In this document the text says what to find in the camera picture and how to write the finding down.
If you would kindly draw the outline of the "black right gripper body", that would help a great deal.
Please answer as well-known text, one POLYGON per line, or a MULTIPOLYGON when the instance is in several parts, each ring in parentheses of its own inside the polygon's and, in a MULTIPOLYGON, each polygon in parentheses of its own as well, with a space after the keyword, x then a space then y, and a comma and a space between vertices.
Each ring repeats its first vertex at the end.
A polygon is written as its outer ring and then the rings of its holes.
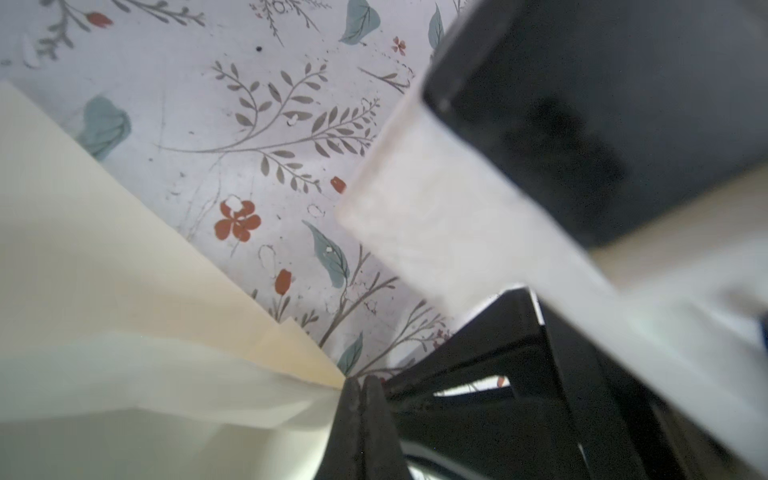
POLYGON ((563 320, 540 304, 543 329, 593 479, 718 479, 719 450, 563 320))

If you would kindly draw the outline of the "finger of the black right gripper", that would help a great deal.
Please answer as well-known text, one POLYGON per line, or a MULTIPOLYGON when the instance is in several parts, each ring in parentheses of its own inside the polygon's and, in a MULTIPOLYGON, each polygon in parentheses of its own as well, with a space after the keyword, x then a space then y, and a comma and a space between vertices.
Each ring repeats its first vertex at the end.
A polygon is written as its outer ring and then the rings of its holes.
POLYGON ((586 479, 531 293, 507 291, 384 384, 407 462, 447 479, 586 479))

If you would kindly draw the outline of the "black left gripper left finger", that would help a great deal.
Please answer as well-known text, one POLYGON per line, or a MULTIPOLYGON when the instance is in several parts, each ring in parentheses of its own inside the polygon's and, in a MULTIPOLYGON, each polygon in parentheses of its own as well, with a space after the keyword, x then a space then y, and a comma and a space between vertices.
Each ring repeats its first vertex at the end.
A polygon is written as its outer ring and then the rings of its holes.
POLYGON ((361 387, 357 380, 344 383, 330 436, 315 480, 363 478, 361 387))

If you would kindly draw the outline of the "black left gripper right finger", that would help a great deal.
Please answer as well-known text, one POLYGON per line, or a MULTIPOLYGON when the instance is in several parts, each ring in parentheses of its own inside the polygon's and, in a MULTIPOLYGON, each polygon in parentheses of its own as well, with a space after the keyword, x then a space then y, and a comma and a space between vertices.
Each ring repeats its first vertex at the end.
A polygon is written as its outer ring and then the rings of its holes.
POLYGON ((411 480, 381 380, 363 382, 363 470, 369 480, 411 480))

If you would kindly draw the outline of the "cream square paper sheet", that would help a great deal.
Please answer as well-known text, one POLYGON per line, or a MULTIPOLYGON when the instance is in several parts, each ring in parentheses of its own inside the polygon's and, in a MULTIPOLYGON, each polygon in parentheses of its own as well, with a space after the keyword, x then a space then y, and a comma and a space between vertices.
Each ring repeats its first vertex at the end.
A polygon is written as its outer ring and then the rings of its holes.
POLYGON ((1 475, 310 479, 344 378, 1 87, 1 475))

